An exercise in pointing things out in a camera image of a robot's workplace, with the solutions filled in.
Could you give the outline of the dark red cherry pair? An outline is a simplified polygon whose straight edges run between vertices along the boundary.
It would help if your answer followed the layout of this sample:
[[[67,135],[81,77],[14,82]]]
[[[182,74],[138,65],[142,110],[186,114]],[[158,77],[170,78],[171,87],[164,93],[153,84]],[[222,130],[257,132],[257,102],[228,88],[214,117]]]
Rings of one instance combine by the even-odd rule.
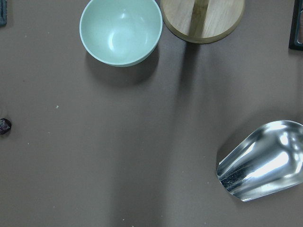
[[[11,130],[11,127],[12,123],[8,119],[0,119],[0,135],[4,135],[5,133],[9,132]]]

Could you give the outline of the wooden cup tree stand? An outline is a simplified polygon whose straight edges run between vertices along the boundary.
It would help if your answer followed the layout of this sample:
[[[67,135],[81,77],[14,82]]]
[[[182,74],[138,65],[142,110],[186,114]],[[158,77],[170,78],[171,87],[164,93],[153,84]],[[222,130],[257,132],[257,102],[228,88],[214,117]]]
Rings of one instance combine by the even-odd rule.
[[[178,38],[196,44],[219,41],[239,25],[244,0],[161,0],[166,27]]]

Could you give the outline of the metal ice scoop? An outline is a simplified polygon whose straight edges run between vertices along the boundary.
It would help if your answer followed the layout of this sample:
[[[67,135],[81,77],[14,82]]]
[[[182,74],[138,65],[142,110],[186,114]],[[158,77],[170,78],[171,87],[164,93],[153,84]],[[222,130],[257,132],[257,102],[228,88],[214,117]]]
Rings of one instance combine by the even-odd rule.
[[[266,123],[223,158],[216,170],[221,185],[242,202],[303,182],[303,126],[281,120]]]

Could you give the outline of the mint green bowl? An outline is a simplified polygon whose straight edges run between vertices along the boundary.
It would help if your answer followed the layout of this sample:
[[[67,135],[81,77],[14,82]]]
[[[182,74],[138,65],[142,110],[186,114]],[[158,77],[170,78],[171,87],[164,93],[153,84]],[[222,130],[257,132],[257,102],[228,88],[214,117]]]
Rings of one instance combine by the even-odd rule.
[[[160,7],[154,0],[91,0],[80,17],[79,32],[93,58],[129,67],[151,55],[162,27]]]

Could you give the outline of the black framed tray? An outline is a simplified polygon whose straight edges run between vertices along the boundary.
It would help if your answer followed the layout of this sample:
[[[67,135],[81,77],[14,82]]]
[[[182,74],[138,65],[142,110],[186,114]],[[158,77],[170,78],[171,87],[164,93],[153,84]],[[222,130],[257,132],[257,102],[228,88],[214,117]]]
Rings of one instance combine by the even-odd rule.
[[[289,38],[289,49],[303,50],[303,1],[294,2],[291,32]]]

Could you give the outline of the grey folded cloth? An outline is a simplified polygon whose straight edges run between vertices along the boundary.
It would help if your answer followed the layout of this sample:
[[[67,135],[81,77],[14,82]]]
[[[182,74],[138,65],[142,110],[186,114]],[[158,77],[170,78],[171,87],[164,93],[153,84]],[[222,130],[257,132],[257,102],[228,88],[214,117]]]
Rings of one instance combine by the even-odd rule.
[[[0,0],[0,26],[7,24],[7,1]]]

